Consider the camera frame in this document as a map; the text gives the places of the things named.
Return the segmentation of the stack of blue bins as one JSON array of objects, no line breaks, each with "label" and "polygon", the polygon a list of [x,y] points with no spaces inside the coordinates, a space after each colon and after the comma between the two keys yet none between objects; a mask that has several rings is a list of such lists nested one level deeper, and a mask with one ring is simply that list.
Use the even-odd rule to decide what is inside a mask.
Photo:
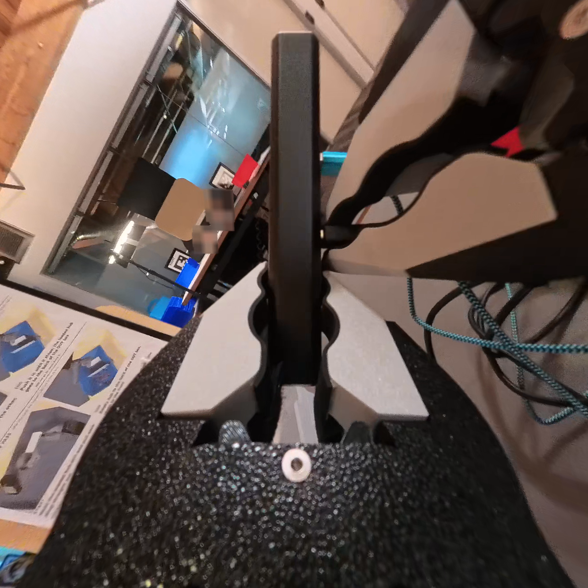
[{"label": "stack of blue bins", "polygon": [[196,300],[191,299],[187,305],[178,296],[160,297],[148,305],[148,315],[168,325],[183,328],[194,317]]}]

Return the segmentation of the instruction sign on stand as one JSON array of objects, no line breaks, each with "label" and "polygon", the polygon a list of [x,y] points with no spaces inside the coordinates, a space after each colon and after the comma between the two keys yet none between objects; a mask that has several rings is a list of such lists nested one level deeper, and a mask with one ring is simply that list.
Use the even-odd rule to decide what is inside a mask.
[{"label": "instruction sign on stand", "polygon": [[1,285],[1,520],[53,526],[101,421],[165,345]]}]

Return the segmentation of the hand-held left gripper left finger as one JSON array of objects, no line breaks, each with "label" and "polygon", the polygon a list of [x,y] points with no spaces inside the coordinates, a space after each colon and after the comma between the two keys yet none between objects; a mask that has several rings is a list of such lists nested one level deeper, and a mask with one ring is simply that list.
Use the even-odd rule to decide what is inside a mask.
[{"label": "hand-held left gripper left finger", "polygon": [[254,387],[266,366],[266,349],[254,330],[254,310],[264,300],[260,263],[201,315],[198,328],[161,407],[170,419],[221,426],[244,425],[258,409]]}]

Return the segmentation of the wall vent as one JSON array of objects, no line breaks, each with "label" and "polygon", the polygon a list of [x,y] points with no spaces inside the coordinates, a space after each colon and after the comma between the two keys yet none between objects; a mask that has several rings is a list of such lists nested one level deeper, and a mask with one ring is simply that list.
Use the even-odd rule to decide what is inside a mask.
[{"label": "wall vent", "polygon": [[34,237],[23,229],[1,221],[1,257],[20,264]]}]

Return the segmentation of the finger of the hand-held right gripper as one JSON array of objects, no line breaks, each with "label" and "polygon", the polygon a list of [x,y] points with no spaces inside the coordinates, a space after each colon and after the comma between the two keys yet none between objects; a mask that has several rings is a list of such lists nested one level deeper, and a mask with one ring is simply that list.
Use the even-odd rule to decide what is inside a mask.
[{"label": "finger of the hand-held right gripper", "polygon": [[327,254],[338,273],[547,283],[587,275],[587,153],[541,166],[464,155],[394,222]]},{"label": "finger of the hand-held right gripper", "polygon": [[379,203],[405,173],[415,199],[395,220],[425,228],[464,224],[472,205],[447,172],[483,142],[483,106],[473,96],[472,52],[478,38],[465,1],[413,1],[369,87],[348,156],[326,204],[327,223],[348,226]]}]

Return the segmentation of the black light stand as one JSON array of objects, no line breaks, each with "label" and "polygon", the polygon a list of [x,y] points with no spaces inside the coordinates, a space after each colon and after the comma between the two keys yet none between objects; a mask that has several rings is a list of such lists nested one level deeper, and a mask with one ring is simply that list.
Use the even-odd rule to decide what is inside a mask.
[{"label": "black light stand", "polygon": [[153,221],[135,215],[126,220],[121,230],[108,241],[108,263],[124,269],[135,268],[145,278],[185,293],[188,290],[175,284],[179,274],[165,268],[175,247],[185,251],[175,241],[176,238],[161,231]]}]

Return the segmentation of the blue bin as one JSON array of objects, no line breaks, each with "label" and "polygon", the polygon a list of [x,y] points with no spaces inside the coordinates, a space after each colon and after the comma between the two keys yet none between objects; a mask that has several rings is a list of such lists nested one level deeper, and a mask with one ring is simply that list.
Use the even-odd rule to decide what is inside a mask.
[{"label": "blue bin", "polygon": [[183,268],[181,269],[178,277],[175,280],[175,284],[179,288],[183,288],[184,290],[191,290],[192,283],[198,273],[200,268],[200,263],[195,261],[192,258],[188,258]]}]

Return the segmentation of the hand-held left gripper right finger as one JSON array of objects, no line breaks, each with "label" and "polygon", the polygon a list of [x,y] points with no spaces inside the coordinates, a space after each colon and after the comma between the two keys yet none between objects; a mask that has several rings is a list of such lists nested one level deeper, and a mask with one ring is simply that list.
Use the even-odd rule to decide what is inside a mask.
[{"label": "hand-held left gripper right finger", "polygon": [[323,275],[322,414],[353,423],[426,422],[429,412],[387,322],[333,272]]}]

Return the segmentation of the black usb hub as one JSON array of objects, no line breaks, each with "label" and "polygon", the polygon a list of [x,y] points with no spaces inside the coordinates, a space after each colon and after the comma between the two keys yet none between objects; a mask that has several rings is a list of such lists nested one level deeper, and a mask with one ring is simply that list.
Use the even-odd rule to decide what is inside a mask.
[{"label": "black usb hub", "polygon": [[320,342],[319,43],[272,41],[269,170],[269,346],[282,384],[313,386]]}]

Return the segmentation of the tan sign board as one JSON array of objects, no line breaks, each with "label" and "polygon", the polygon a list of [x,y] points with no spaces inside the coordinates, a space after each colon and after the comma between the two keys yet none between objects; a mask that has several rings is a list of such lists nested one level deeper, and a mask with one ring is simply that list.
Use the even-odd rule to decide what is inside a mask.
[{"label": "tan sign board", "polygon": [[191,241],[194,226],[204,219],[208,196],[208,189],[176,179],[156,215],[156,226],[181,241]]}]

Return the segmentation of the small red bin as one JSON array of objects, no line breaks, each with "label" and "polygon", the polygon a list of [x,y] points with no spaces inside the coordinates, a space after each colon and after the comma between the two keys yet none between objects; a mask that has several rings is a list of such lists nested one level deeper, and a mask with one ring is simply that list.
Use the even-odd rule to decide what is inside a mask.
[{"label": "small red bin", "polygon": [[252,176],[257,173],[258,169],[258,162],[251,155],[246,154],[233,176],[232,185],[243,188],[251,180]]}]

